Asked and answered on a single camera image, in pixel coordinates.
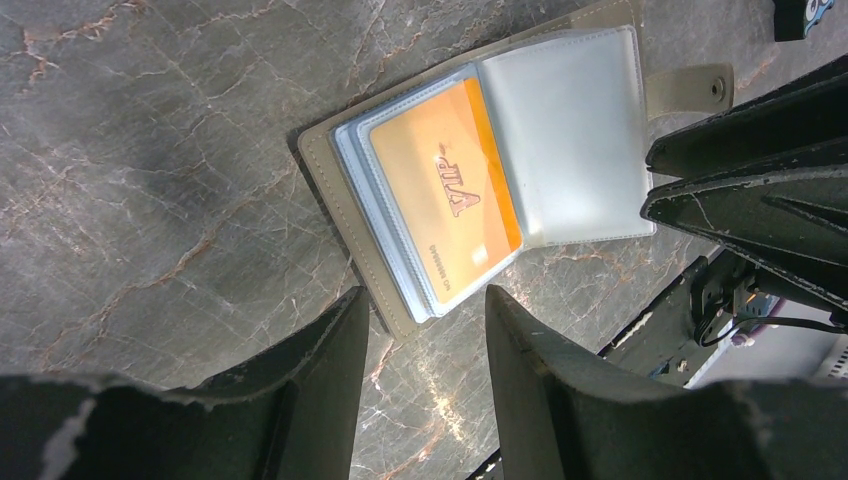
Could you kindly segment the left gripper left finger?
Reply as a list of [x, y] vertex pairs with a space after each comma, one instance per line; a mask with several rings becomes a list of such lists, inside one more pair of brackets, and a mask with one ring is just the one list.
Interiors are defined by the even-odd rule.
[[369, 336], [354, 287], [194, 388], [113, 374], [1, 379], [5, 479], [345, 479]]

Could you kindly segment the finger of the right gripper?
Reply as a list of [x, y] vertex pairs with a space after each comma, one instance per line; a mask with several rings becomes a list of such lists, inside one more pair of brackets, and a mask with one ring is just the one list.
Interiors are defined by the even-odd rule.
[[845, 137], [655, 188], [641, 214], [847, 308]]
[[648, 169], [691, 178], [847, 135], [845, 55], [754, 100], [657, 139]]

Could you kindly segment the olive card holder wallet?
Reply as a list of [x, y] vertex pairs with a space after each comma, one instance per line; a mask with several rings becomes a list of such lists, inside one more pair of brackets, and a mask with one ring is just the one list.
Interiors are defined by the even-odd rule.
[[[721, 113], [728, 63], [646, 75], [639, 1], [600, 1], [446, 60], [304, 131], [298, 148], [385, 328], [409, 338], [520, 253], [649, 236], [648, 123]], [[459, 301], [439, 307], [364, 130], [450, 80], [482, 85], [523, 245]]]

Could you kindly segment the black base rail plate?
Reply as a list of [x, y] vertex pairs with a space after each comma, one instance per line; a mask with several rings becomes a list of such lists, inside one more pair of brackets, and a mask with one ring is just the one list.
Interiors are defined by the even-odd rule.
[[477, 479], [685, 479], [700, 440], [684, 386], [746, 297], [751, 263], [697, 258], [600, 351], [486, 292], [499, 449]]

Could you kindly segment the black blue owl sticker toy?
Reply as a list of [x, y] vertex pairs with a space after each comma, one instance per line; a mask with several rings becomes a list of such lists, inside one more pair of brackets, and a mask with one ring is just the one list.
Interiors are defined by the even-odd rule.
[[773, 0], [774, 40], [790, 42], [805, 40], [835, 4], [834, 0]]

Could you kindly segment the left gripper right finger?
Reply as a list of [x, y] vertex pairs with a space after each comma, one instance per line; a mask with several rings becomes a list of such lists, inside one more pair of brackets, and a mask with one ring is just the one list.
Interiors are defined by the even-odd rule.
[[847, 475], [843, 381], [668, 385], [586, 350], [496, 285], [485, 333], [508, 479]]

